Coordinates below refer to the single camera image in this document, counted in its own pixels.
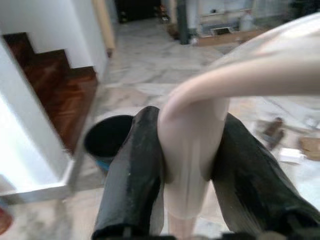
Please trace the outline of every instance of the wooden staircase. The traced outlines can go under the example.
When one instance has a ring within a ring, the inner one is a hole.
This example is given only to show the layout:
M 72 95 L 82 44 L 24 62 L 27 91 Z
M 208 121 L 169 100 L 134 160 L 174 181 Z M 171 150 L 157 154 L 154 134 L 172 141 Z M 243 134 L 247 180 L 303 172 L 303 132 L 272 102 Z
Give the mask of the wooden staircase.
M 70 68 L 63 49 L 35 53 L 25 32 L 3 38 L 65 147 L 74 153 L 98 84 L 93 67 Z

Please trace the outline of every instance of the wooden door frame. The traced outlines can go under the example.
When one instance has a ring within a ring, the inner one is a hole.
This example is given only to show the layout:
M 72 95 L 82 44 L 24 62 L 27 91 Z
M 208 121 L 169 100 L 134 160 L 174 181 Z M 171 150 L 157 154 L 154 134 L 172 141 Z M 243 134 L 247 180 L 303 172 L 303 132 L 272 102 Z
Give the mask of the wooden door frame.
M 110 10 L 106 5 L 105 0 L 92 0 L 92 5 L 101 29 L 101 34 L 106 49 L 115 49 L 115 31 L 109 15 Z

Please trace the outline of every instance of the doorway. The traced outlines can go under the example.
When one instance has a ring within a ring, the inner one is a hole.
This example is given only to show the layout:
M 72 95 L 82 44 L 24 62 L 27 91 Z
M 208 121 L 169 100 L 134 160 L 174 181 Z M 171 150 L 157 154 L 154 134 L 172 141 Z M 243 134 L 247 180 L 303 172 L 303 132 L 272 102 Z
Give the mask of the doorway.
M 120 23 L 150 19 L 156 16 L 161 0 L 115 0 Z

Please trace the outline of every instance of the black bucket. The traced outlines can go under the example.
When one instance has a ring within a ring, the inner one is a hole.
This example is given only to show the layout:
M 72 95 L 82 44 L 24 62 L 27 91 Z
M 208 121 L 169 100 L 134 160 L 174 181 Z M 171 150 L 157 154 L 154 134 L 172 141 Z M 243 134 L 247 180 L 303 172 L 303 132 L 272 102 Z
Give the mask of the black bucket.
M 94 125 L 86 134 L 84 147 L 104 171 L 109 170 L 112 160 L 126 140 L 133 118 L 130 115 L 109 117 Z

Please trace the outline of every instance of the red object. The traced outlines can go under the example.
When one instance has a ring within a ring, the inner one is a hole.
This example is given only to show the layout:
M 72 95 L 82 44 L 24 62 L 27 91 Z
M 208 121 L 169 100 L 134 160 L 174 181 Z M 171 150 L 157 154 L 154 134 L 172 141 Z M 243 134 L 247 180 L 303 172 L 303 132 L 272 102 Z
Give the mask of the red object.
M 8 230 L 12 222 L 12 216 L 0 207 L 0 235 Z

